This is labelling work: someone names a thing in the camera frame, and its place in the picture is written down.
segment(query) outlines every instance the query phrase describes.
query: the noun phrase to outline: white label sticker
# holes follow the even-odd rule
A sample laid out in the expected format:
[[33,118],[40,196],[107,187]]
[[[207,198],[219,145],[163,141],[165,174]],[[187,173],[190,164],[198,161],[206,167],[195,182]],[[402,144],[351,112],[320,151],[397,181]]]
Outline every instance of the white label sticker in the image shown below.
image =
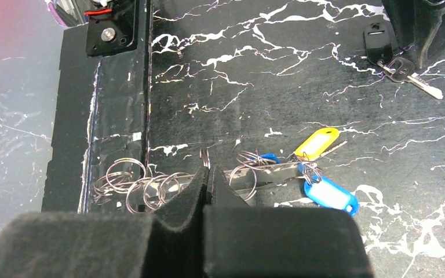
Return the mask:
[[313,139],[306,143],[306,146],[304,146],[302,151],[306,155],[312,155],[313,153],[316,153],[318,149],[323,146],[323,144],[330,138],[330,136],[325,134],[317,134],[313,137]]
[[349,203],[350,196],[338,190],[325,180],[313,184],[308,194],[322,202],[323,206],[343,210]]
[[142,132],[136,132],[134,134],[132,134],[132,141],[138,141],[141,140],[143,138],[143,133]]

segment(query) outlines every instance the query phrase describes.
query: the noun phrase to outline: black marble surface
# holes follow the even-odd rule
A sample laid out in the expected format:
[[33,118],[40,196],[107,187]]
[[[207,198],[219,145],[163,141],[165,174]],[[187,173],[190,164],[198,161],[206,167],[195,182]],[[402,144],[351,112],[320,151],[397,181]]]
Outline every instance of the black marble surface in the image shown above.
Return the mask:
[[[419,71],[444,100],[389,81],[362,38],[387,20],[379,0],[155,1],[150,166],[194,172],[210,147],[232,169],[237,150],[287,157],[336,127],[348,143],[319,164],[358,197],[377,277],[445,277],[445,54]],[[308,200],[278,188],[252,202]]]
[[0,0],[0,231],[41,209],[62,33],[43,1]]

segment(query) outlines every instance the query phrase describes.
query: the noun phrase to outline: key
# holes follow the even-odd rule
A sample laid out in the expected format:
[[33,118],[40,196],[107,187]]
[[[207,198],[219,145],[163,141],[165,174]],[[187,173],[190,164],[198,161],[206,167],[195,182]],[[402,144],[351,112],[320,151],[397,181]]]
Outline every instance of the key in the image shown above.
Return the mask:
[[[393,69],[392,66],[400,63],[398,69]],[[443,92],[438,88],[432,87],[423,81],[418,74],[413,72],[412,62],[405,58],[397,57],[393,59],[388,65],[384,65],[382,62],[378,62],[378,65],[385,71],[386,75],[395,82],[408,82],[415,87],[425,91],[438,100],[443,99]]]

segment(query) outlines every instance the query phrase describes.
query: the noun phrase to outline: key tag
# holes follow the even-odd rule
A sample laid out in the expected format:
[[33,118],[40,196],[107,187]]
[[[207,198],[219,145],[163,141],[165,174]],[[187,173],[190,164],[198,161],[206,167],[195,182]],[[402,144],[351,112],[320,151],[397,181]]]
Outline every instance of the key tag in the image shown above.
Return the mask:
[[266,153],[265,155],[261,155],[261,158],[270,159],[275,161],[276,164],[280,164],[280,159],[275,156],[273,153]]
[[315,131],[304,143],[302,143],[294,154],[309,161],[313,161],[338,138],[338,129],[326,127]]
[[359,211],[359,201],[356,196],[326,177],[322,177],[321,182],[313,185],[304,182],[304,192],[308,198],[320,207],[343,210],[350,216],[356,215]]

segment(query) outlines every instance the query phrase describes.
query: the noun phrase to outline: yellow key tag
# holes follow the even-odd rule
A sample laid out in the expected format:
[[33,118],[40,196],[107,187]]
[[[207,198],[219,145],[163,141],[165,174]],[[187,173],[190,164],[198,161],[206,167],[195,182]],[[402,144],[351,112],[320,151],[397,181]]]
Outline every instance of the yellow key tag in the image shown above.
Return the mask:
[[326,127],[319,129],[302,143],[294,154],[313,161],[320,157],[320,155],[338,138],[340,132],[338,129]]

